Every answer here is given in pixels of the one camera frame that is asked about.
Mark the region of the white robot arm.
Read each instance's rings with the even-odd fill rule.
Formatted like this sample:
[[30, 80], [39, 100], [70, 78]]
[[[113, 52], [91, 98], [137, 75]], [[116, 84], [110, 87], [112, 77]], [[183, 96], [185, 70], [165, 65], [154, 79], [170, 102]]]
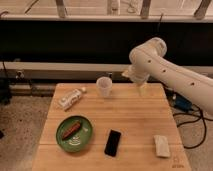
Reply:
[[152, 76], [213, 115], [213, 79], [167, 61], [166, 52], [166, 43], [158, 37], [133, 48], [130, 79], [143, 84]]

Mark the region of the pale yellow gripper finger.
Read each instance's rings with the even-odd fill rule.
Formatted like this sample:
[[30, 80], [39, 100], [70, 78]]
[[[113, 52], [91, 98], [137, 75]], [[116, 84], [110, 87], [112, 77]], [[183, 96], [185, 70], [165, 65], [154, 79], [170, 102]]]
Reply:
[[138, 87], [138, 93], [140, 96], [145, 96], [147, 93], [148, 84], [144, 83]]

